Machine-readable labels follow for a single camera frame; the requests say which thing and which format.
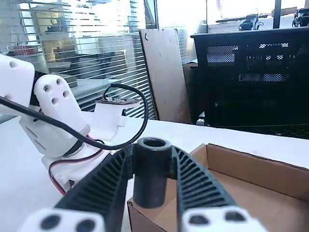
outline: mounting hole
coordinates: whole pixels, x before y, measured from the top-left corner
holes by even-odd
[[[161,147],[165,146],[166,143],[160,139],[145,139],[144,144],[147,146]]]
[[[57,80],[56,80],[56,84],[57,84],[58,86],[61,85],[61,83],[62,83],[61,79],[57,79]]]
[[[41,222],[41,228],[43,230],[50,230],[55,228],[60,222],[60,216],[58,215],[50,215],[43,219]]]
[[[50,90],[51,90],[51,87],[49,86],[49,85],[45,85],[44,87],[43,87],[43,90],[44,90],[44,92],[49,92]]]
[[[70,93],[69,93],[68,91],[64,91],[64,92],[63,92],[63,97],[67,98],[67,97],[69,96],[69,94],[70,94]]]
[[[226,221],[245,221],[245,217],[236,211],[230,211],[225,214]]]
[[[10,61],[10,67],[13,69],[13,68],[16,68],[18,65],[17,63],[15,63],[14,61]]]
[[[56,105],[58,103],[59,99],[58,98],[53,98],[52,99],[52,104]]]
[[[202,215],[194,215],[190,217],[189,223],[194,225],[207,225],[209,221]]]
[[[77,232],[92,232],[95,228],[95,222],[93,220],[83,220],[80,223],[78,223],[76,227]]]

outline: window blinds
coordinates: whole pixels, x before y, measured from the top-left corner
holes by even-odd
[[[66,79],[84,111],[110,83],[142,91],[156,118],[138,29],[143,0],[1,0],[0,52]],[[136,98],[111,89],[109,97]],[[143,106],[127,116],[143,117]]]

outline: brown cardboard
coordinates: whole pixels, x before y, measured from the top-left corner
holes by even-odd
[[[309,170],[216,145],[201,145],[191,155],[270,232],[309,231]],[[176,205],[173,180],[158,209],[142,209],[129,200],[131,230],[176,232]]]

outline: red wire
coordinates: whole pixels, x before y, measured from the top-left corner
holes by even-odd
[[[53,185],[55,186],[55,188],[60,192],[61,195],[65,195],[66,192],[65,190],[62,188],[62,186],[58,183],[58,181],[55,179],[53,173],[52,173],[52,168],[55,166],[55,165],[58,165],[58,164],[63,164],[63,163],[79,163],[79,162],[83,162],[83,161],[86,161],[86,160],[90,160],[96,156],[98,156],[99,154],[101,154],[103,151],[103,149],[100,149],[99,151],[97,151],[96,153],[94,153],[93,155],[91,156],[88,156],[88,157],[84,157],[84,158],[80,158],[80,159],[62,159],[62,160],[56,160],[54,162],[51,163],[51,165],[49,165],[49,168],[48,168],[48,175],[49,175],[49,178],[51,179]]]

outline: black cable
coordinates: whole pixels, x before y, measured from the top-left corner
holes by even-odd
[[[104,150],[118,150],[123,148],[126,145],[130,145],[133,142],[135,142],[140,136],[141,134],[144,132],[146,126],[147,126],[147,122],[148,122],[148,118],[149,118],[149,112],[148,112],[148,103],[147,103],[147,99],[146,97],[143,95],[143,93],[141,91],[139,91],[138,89],[135,89],[133,87],[130,86],[126,86],[126,85],[122,85],[122,84],[111,84],[108,89],[110,88],[121,88],[121,89],[126,89],[126,90],[130,90],[132,92],[137,93],[143,100],[144,103],[144,121],[143,124],[140,128],[140,130],[127,142],[122,143],[122,144],[118,144],[118,145],[103,145],[101,143],[98,143],[94,140],[91,140],[89,138],[87,138],[86,136],[83,136],[82,134],[80,134],[79,132],[77,132],[76,130],[72,129],[71,127],[69,127],[67,124],[60,122],[58,120],[55,120],[51,117],[48,117],[44,114],[40,114],[34,110],[31,110],[27,107],[24,107],[18,103],[15,103],[13,101],[10,101],[8,99],[5,99],[4,97],[0,97],[0,104],[3,104],[4,106],[7,106],[13,110],[16,110],[22,114],[26,114],[30,117],[36,118],[38,120],[41,120],[43,122],[46,122],[48,124],[51,124],[55,127],[61,128],[64,131],[66,131],[67,133],[73,135],[75,138],[79,139],[80,141],[89,144],[91,146],[100,148],[100,149],[104,149]]]

